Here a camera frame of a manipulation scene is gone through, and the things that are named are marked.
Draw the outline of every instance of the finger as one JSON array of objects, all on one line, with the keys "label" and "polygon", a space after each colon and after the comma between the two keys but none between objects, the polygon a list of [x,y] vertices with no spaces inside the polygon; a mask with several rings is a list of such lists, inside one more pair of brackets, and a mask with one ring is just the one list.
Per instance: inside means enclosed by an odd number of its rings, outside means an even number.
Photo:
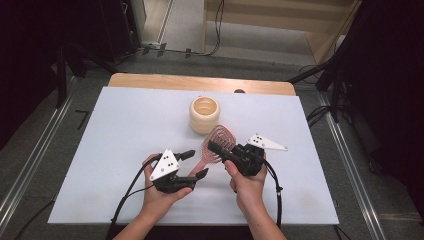
[{"label": "finger", "polygon": [[[150,155],[146,160],[143,161],[143,165],[146,164],[150,159],[156,157],[159,154],[152,154]],[[153,172],[153,168],[152,165],[148,164],[145,168],[144,168],[144,182],[146,183],[146,185],[151,185],[152,182],[150,181],[150,175],[152,175]]]},{"label": "finger", "polygon": [[241,175],[236,165],[230,160],[225,161],[224,164],[225,164],[225,169],[227,170],[228,174],[230,174],[232,178],[238,178]]},{"label": "finger", "polygon": [[268,170],[267,170],[265,164],[262,164],[261,170],[258,172],[258,174],[256,174],[256,176],[259,179],[265,179],[267,174],[268,174]]},{"label": "finger", "polygon": [[172,199],[172,203],[184,198],[185,196],[187,196],[188,194],[190,194],[193,191],[193,189],[189,188],[189,187],[185,187],[185,188],[181,188],[180,190],[178,190],[177,192],[173,193],[173,194],[169,194],[168,196],[170,196],[170,198]]},{"label": "finger", "polygon": [[232,178],[230,180],[230,187],[231,187],[231,189],[233,189],[234,192],[237,192],[236,182],[234,182],[234,179],[232,179]]},{"label": "finger", "polygon": [[206,162],[200,160],[197,165],[191,170],[191,172],[188,174],[189,177],[193,177],[196,175],[196,173],[202,171],[206,167]]}]

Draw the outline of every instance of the beige cup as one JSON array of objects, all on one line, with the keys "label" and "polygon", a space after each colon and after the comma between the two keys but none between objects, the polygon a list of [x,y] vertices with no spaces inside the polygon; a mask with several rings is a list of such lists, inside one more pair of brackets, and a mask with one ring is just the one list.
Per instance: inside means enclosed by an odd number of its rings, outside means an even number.
[{"label": "beige cup", "polygon": [[190,104],[190,126],[199,134],[206,135],[218,125],[220,108],[215,99],[200,96]]}]

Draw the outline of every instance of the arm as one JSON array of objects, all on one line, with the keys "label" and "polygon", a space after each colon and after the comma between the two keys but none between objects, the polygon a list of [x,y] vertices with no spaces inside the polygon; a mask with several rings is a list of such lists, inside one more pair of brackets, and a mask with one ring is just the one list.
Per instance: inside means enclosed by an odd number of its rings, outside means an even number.
[{"label": "arm", "polygon": [[230,186],[237,193],[237,205],[247,220],[255,240],[286,239],[269,216],[262,199],[267,170],[262,165],[260,172],[253,177],[244,177],[231,161],[225,161],[225,168],[231,176]]},{"label": "arm", "polygon": [[[149,179],[152,172],[153,168],[150,165],[144,169],[145,187],[153,185]],[[187,196],[191,191],[191,188],[182,188],[178,192],[166,194],[157,191],[155,187],[147,189],[140,213],[114,239],[144,239],[156,222],[165,216],[172,204]]]}]

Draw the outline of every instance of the person's right hand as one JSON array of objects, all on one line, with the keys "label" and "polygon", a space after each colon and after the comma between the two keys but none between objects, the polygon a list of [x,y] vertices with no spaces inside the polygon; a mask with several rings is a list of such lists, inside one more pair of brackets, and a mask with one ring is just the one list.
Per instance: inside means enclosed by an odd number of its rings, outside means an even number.
[{"label": "person's right hand", "polygon": [[261,170],[256,176],[245,177],[230,160],[224,162],[225,168],[231,176],[230,186],[237,193],[237,205],[244,215],[249,210],[264,207],[262,192],[267,170],[262,164]]}]

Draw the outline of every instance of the hand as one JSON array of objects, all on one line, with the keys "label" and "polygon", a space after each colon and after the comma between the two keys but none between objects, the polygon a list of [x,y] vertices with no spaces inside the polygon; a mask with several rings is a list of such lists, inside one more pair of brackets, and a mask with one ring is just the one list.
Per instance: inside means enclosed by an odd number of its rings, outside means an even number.
[{"label": "hand", "polygon": [[267,174],[265,165],[262,164],[256,176],[245,177],[233,162],[227,160],[224,164],[231,176],[230,186],[237,193],[237,205],[243,214],[246,215],[249,209],[263,207],[262,192]]},{"label": "hand", "polygon": [[[158,154],[152,154],[147,158],[145,162],[157,156]],[[153,182],[150,181],[149,177],[153,172],[152,166],[149,164],[144,169],[144,179],[145,179],[145,187],[148,188],[153,185]],[[159,192],[155,187],[151,187],[146,189],[144,192],[144,203],[143,207],[140,211],[141,215],[146,215],[155,222],[161,219],[171,206],[178,200],[184,198],[189,193],[192,192],[192,189],[182,188],[178,192],[167,194],[163,192]]]}]

